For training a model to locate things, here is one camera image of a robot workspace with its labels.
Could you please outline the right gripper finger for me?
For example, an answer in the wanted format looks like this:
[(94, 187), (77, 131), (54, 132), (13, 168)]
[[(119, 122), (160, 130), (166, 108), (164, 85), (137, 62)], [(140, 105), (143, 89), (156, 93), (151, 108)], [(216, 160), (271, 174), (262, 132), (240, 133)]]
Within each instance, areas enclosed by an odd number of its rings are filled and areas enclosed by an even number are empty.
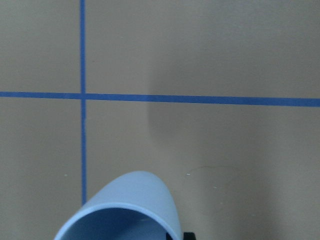
[(183, 233), (183, 240), (195, 240), (195, 233), (194, 232), (184, 232)]

